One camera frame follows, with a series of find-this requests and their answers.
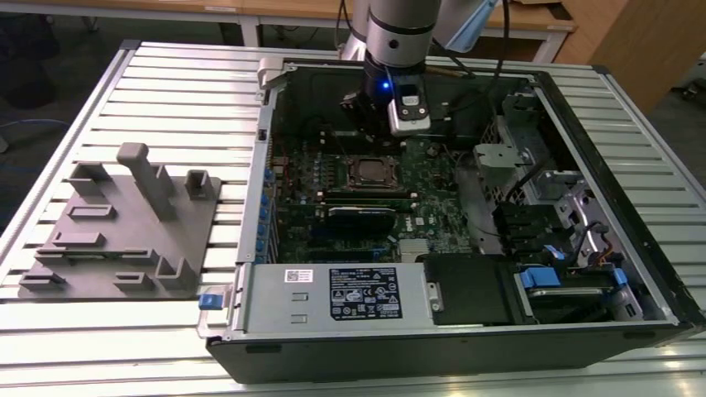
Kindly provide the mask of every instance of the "wooden desk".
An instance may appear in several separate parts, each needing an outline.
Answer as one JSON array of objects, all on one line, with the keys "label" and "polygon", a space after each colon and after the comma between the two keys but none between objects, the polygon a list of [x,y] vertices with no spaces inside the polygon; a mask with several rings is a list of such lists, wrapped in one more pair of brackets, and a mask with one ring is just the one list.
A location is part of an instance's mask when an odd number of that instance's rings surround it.
[{"label": "wooden desk", "polygon": [[[347,1],[353,12],[353,0]],[[0,0],[3,12],[238,23],[245,45],[251,47],[261,46],[262,25],[333,28],[338,10],[339,0]],[[512,4],[510,20],[512,38],[541,41],[534,61],[550,63],[576,23],[557,20],[546,7],[517,3]],[[502,37],[502,26],[497,8],[482,35]]]},{"label": "wooden desk", "polygon": [[[354,1],[347,0],[349,14],[354,11]],[[245,44],[259,46],[258,27],[261,25],[291,25],[335,27],[339,0],[242,0],[241,25]],[[504,15],[498,7],[482,32],[485,37],[502,37]],[[510,6],[510,37],[542,41],[534,62],[550,63],[557,56],[569,33],[576,30],[573,21],[557,20],[545,6]]]},{"label": "wooden desk", "polygon": [[[339,0],[242,0],[242,14],[295,17],[323,18],[338,17]],[[349,15],[353,15],[354,0],[347,0]],[[546,7],[529,7],[513,2],[510,4],[512,29],[526,29],[529,31],[574,31],[573,21],[557,20]],[[501,7],[496,8],[488,21],[488,27],[504,27],[504,12]]]}]

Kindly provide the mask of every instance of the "cable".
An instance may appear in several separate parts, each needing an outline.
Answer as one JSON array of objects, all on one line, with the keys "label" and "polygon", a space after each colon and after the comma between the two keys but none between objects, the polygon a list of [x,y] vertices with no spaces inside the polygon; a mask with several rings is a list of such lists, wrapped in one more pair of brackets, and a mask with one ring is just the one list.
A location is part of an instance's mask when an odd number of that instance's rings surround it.
[{"label": "cable", "polygon": [[596,263],[598,264],[598,266],[604,266],[604,264],[606,263],[608,256],[610,254],[613,254],[613,252],[614,252],[614,244],[608,239],[606,233],[601,233],[601,239],[606,243],[606,249],[604,250],[604,252],[598,256],[598,258],[596,258]]},{"label": "cable", "polygon": [[540,171],[542,170],[544,166],[548,164],[548,161],[550,161],[550,157],[545,157],[541,161],[538,161],[534,166],[530,168],[525,176],[518,179],[518,182],[513,185],[510,190],[508,190],[506,197],[504,198],[504,201],[509,201],[510,197],[522,189],[525,184],[530,181],[532,178],[536,177],[537,174],[540,174]]},{"label": "cable", "polygon": [[[490,83],[489,85],[486,86],[486,90],[474,97],[474,99],[472,99],[468,103],[464,103],[464,104],[460,104],[458,106],[456,106],[454,108],[452,108],[449,110],[449,112],[454,113],[454,112],[460,112],[461,110],[464,109],[468,109],[470,108],[478,101],[482,97],[486,97],[493,89],[496,88],[496,84],[498,83],[498,80],[500,80],[500,73],[504,69],[504,64],[506,62],[506,56],[508,56],[508,43],[510,41],[510,3],[509,3],[509,0],[502,0],[504,2],[504,18],[505,18],[505,22],[504,22],[504,45],[502,45],[502,50],[501,50],[501,53],[500,53],[500,58],[498,58],[498,64],[496,65],[496,72],[493,73],[493,79],[490,80]],[[461,102],[462,99],[472,93],[478,93],[480,91],[477,89],[473,89],[473,90],[469,90],[460,98],[457,98],[453,102]]]},{"label": "cable", "polygon": [[472,69],[468,68],[468,66],[460,61],[460,59],[456,57],[454,54],[452,54],[452,51],[449,51],[446,48],[444,48],[442,43],[440,43],[440,40],[432,37],[432,42],[437,47],[440,47],[444,51],[444,54],[454,61],[454,63],[458,65],[460,68],[462,68],[464,72],[466,73],[466,76],[470,78],[476,78],[474,72],[472,72]]},{"label": "cable", "polygon": [[339,50],[339,25],[341,25],[341,14],[343,13],[343,6],[346,5],[346,1],[341,0],[339,4],[339,15],[335,18],[335,29],[334,29],[334,49]]},{"label": "cable", "polygon": [[351,18],[349,16],[349,8],[346,5],[346,0],[341,0],[339,3],[339,15],[335,18],[335,29],[334,29],[334,48],[338,51],[339,50],[339,25],[341,25],[341,17],[346,16],[346,24],[349,25],[349,30],[354,31],[354,26],[351,25]]},{"label": "cable", "polygon": [[346,24],[349,25],[349,30],[354,31],[354,26],[351,25],[351,17],[349,16],[349,7],[346,5],[346,0],[341,0],[343,3],[343,17],[346,17]]},{"label": "cable", "polygon": [[604,223],[601,221],[593,221],[582,230],[582,235],[580,236],[578,243],[576,244],[574,252],[572,252],[572,256],[569,259],[566,259],[564,262],[569,264],[569,266],[573,266],[576,262],[578,261],[578,254],[582,252],[582,246],[584,242],[586,241],[586,236],[589,235],[590,230],[602,225]]},{"label": "cable", "polygon": [[61,124],[66,128],[71,127],[71,124],[67,122],[63,122],[62,120],[54,120],[51,118],[29,118],[27,120],[16,120],[14,122],[6,122],[3,125],[0,125],[0,129],[15,126],[16,124]]},{"label": "cable", "polygon": [[302,43],[298,43],[298,44],[297,44],[297,48],[302,48],[303,45],[307,45],[307,44],[309,44],[309,42],[311,41],[311,39],[314,39],[314,36],[317,36],[317,33],[319,33],[319,29],[321,29],[319,27],[317,27],[317,28],[314,29],[314,32],[311,33],[311,36],[309,37],[309,39],[305,40]]}]

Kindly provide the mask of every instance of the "motherboard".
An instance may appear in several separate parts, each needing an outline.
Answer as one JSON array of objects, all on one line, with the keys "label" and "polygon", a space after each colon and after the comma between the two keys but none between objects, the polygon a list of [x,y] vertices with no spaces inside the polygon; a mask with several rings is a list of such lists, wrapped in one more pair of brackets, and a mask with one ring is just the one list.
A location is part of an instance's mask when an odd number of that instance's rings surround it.
[{"label": "motherboard", "polygon": [[350,154],[330,134],[314,143],[281,141],[281,263],[401,262],[474,251],[456,182],[461,154],[428,139],[388,152]]}]

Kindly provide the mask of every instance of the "black cable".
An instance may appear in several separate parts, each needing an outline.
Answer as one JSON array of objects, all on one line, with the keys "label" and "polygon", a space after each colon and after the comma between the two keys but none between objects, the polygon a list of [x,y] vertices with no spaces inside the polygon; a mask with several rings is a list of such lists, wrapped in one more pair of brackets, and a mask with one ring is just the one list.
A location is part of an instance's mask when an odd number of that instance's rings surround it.
[{"label": "black cable", "polygon": [[351,18],[349,16],[349,8],[346,5],[346,0],[341,0],[339,3],[339,15],[335,18],[335,29],[334,29],[334,48],[338,51],[339,50],[339,25],[341,25],[341,17],[346,16],[346,24],[349,25],[349,30],[354,31],[354,26],[351,25]]},{"label": "black cable", "polygon": [[346,5],[346,0],[341,0],[343,3],[343,16],[346,17],[346,24],[349,25],[349,30],[354,31],[354,26],[351,25],[351,17],[349,16],[349,7]]},{"label": "black cable", "polygon": [[302,48],[303,45],[307,45],[307,44],[309,44],[309,42],[311,41],[311,39],[314,39],[314,36],[317,36],[317,33],[319,33],[319,29],[321,29],[321,28],[317,27],[317,28],[314,29],[314,31],[311,32],[311,36],[309,37],[309,39],[305,40],[302,43],[297,43],[297,48]]},{"label": "black cable", "polygon": [[454,63],[457,64],[457,66],[460,68],[462,68],[464,72],[466,73],[466,75],[470,77],[470,78],[474,78],[476,77],[476,74],[474,72],[472,72],[472,69],[468,68],[468,66],[460,61],[460,59],[456,57],[454,54],[452,54],[452,51],[449,51],[446,48],[444,48],[444,45],[442,43],[440,43],[440,40],[436,39],[434,37],[432,37],[432,42],[434,43],[434,45],[437,47],[440,47],[442,49],[442,52],[444,52],[444,55],[450,58]]},{"label": "black cable", "polygon": [[[504,44],[502,44],[502,50],[500,53],[498,64],[496,65],[496,72],[493,73],[493,79],[490,80],[486,90],[482,93],[474,96],[474,98],[468,103],[458,104],[456,107],[449,109],[449,112],[452,113],[460,112],[461,110],[470,108],[481,100],[482,97],[486,97],[492,93],[493,89],[496,88],[496,84],[498,83],[500,73],[504,69],[504,64],[506,62],[508,46],[510,42],[510,3],[509,3],[509,0],[502,0],[502,2],[504,2],[504,19],[505,19]],[[465,99],[465,97],[472,93],[478,93],[478,90],[476,89],[470,90],[460,98],[457,98],[453,102],[460,103]]]},{"label": "black cable", "polygon": [[504,199],[504,201],[508,202],[510,200],[510,197],[522,189],[522,187],[530,181],[530,179],[534,178],[537,174],[540,174],[540,171],[542,170],[544,166],[548,164],[548,161],[550,161],[550,157],[545,157],[542,160],[540,160],[534,164],[534,166],[530,168],[525,176],[518,179],[518,182],[516,182],[510,190],[508,190],[506,198]]},{"label": "black cable", "polygon": [[564,261],[568,266],[573,266],[576,262],[578,261],[578,254],[582,252],[582,246],[584,242],[586,241],[586,236],[589,235],[590,230],[597,227],[598,225],[602,225],[604,223],[601,221],[593,221],[582,230],[582,235],[580,236],[578,243],[576,244],[574,252],[572,252],[572,256],[569,259]]},{"label": "black cable", "polygon": [[346,6],[346,0],[341,0],[339,4],[339,15],[335,18],[335,29],[334,29],[334,48],[339,50],[339,25],[341,25],[341,14],[343,13],[343,7]]}]

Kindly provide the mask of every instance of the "sticker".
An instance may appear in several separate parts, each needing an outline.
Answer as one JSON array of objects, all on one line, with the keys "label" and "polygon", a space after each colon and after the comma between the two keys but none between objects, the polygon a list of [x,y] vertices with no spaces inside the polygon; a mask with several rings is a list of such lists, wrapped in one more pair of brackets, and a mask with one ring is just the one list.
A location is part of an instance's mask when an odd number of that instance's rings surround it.
[{"label": "sticker", "polygon": [[219,12],[237,12],[238,11],[238,8],[235,7],[213,7],[213,6],[206,6],[205,9],[207,11],[219,11]]},{"label": "sticker", "polygon": [[548,26],[549,31],[573,31],[573,26],[560,26],[560,25],[549,25]]},{"label": "sticker", "polygon": [[329,275],[331,317],[335,321],[402,318],[398,271],[394,267],[331,269]]},{"label": "sticker", "polygon": [[313,283],[314,282],[314,270],[290,270],[285,271],[285,282],[286,283]]}]

